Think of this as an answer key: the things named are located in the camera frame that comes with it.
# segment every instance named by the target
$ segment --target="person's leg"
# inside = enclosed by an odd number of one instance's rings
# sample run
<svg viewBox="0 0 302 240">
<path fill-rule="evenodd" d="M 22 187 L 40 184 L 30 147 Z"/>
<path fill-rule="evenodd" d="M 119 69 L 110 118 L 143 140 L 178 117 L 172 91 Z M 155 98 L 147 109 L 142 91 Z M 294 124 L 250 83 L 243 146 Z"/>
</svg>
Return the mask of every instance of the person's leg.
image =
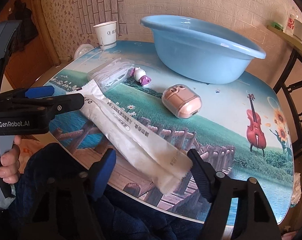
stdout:
<svg viewBox="0 0 302 240">
<path fill-rule="evenodd" d="M 110 186 L 93 208 L 107 240 L 194 240 L 203 226 L 141 204 Z"/>
<path fill-rule="evenodd" d="M 9 206 L 14 227 L 19 227 L 33 205 L 39 187 L 48 178 L 70 178 L 86 169 L 72 158 L 58 143 L 48 144 L 28 160 L 24 174 L 15 184 L 16 197 Z"/>
</svg>

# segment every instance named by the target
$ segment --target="finger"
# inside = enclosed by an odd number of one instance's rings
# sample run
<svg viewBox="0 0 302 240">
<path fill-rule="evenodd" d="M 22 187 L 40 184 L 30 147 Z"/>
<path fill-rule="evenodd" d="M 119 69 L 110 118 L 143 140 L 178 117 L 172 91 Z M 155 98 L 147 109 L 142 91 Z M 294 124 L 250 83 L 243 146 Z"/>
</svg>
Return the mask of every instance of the finger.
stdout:
<svg viewBox="0 0 302 240">
<path fill-rule="evenodd" d="M 16 174 L 14 174 L 12 176 L 3 178 L 3 181 L 6 183 L 9 183 L 9 184 L 14 184 L 14 183 L 18 182 L 19 178 L 20 178 L 20 172 L 18 171 Z"/>
<path fill-rule="evenodd" d="M 14 143 L 16 144 L 16 145 L 20 145 L 21 144 L 21 135 L 15 135 L 15 137 L 14 137 Z"/>
<path fill-rule="evenodd" d="M 7 178 L 16 174 L 17 171 L 19 170 L 19 167 L 20 167 L 19 160 L 10 166 L 0 167 L 0 178 Z"/>
<path fill-rule="evenodd" d="M 1 156 L 1 164 L 3 166 L 10 166 L 17 162 L 19 156 L 20 148 L 16 144 L 13 144 L 12 149 Z"/>
</svg>

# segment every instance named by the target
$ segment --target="brick-patterned wall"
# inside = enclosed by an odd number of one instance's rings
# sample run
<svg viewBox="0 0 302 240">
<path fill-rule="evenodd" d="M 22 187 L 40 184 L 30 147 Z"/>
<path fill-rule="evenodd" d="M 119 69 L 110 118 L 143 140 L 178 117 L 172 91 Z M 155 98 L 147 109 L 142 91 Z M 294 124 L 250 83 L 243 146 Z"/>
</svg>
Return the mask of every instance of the brick-patterned wall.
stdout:
<svg viewBox="0 0 302 240">
<path fill-rule="evenodd" d="M 267 53 L 247 70 L 270 86 L 289 59 L 291 49 L 266 26 L 285 23 L 293 0 L 41 0 L 54 46 L 61 59 L 74 55 L 82 43 L 98 45 L 92 26 L 118 19 L 118 39 L 153 41 L 140 19 L 153 14 L 173 14 L 214 22 L 243 34 Z"/>
<path fill-rule="evenodd" d="M 127 34 L 123 0 L 73 0 L 79 34 L 94 33 L 93 26 L 117 21 L 118 35 Z"/>
<path fill-rule="evenodd" d="M 220 24 L 248 37 L 266 51 L 266 59 L 253 60 L 247 71 L 272 86 L 291 49 L 266 27 L 272 20 L 284 25 L 292 6 L 297 8 L 293 0 L 124 0 L 127 35 L 121 38 L 153 41 L 150 29 L 140 25 L 141 18 L 153 14 L 183 15 Z"/>
</svg>

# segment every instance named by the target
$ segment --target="screw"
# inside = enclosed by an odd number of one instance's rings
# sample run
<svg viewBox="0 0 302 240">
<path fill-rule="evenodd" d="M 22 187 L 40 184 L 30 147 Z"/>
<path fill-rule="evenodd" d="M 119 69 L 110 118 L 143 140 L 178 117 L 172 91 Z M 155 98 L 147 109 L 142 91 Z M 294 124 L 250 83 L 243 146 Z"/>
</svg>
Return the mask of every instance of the screw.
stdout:
<svg viewBox="0 0 302 240">
<path fill-rule="evenodd" d="M 250 177 L 250 178 L 249 178 L 249 181 L 250 181 L 252 184 L 256 184 L 256 183 L 258 182 L 257 179 L 254 178 L 254 177 Z"/>
<path fill-rule="evenodd" d="M 224 178 L 225 174 L 224 174 L 224 172 L 222 172 L 222 171 L 218 171 L 218 172 L 216 173 L 216 176 L 217 176 L 218 178 Z"/>
<path fill-rule="evenodd" d="M 48 183 L 48 184 L 52 184 L 54 181 L 55 181 L 54 178 L 48 178 L 47 183 Z"/>
<path fill-rule="evenodd" d="M 86 171 L 82 171 L 78 175 L 80 176 L 80 178 L 86 178 L 87 177 L 87 172 Z"/>
</svg>

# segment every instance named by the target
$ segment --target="paper cup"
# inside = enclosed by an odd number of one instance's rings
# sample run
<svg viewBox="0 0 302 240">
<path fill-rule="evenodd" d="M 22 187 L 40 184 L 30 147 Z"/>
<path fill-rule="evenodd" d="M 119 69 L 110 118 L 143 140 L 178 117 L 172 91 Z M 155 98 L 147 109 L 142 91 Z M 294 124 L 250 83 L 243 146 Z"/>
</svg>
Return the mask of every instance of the paper cup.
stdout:
<svg viewBox="0 0 302 240">
<path fill-rule="evenodd" d="M 116 46 L 116 21 L 101 23 L 93 26 L 101 49 Z"/>
<path fill-rule="evenodd" d="M 294 20 L 293 37 L 302 42 L 302 22 Z"/>
</svg>

